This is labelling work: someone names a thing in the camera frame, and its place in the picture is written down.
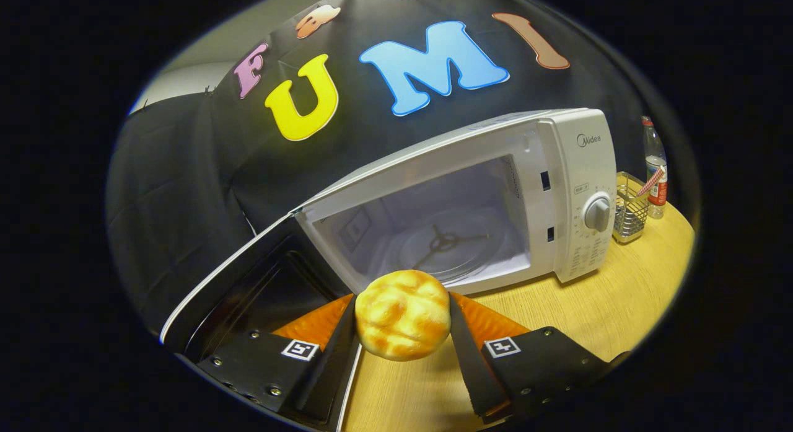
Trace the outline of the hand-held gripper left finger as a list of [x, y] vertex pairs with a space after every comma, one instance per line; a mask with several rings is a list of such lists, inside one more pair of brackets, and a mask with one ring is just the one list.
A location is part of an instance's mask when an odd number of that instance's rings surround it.
[[359, 358], [354, 333], [354, 303], [321, 325], [331, 327], [324, 345], [318, 339], [287, 338], [249, 328], [196, 364], [210, 381], [269, 415], [296, 423], [341, 423], [349, 382]]

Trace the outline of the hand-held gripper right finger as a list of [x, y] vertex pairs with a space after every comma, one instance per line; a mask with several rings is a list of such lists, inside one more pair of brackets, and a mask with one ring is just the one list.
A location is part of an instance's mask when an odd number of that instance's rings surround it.
[[531, 330], [450, 293], [450, 334], [473, 411], [482, 420], [531, 418], [615, 369], [555, 327]]

